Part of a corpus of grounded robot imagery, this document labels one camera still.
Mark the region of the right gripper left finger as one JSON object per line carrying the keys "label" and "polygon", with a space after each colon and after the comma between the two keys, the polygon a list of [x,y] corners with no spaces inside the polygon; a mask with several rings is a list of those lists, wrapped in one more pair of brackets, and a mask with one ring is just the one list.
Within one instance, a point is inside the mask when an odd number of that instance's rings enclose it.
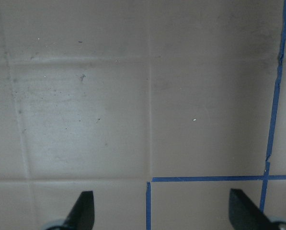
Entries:
{"label": "right gripper left finger", "polygon": [[46,230],[92,230],[94,226],[93,191],[83,191],[76,200],[66,219]]}

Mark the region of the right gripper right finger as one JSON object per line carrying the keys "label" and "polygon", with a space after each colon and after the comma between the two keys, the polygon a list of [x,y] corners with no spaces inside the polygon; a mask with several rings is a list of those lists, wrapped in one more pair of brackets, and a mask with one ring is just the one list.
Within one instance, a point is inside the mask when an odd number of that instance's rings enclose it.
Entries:
{"label": "right gripper right finger", "polygon": [[229,221],[235,230],[286,230],[286,221],[271,221],[241,189],[229,192]]}

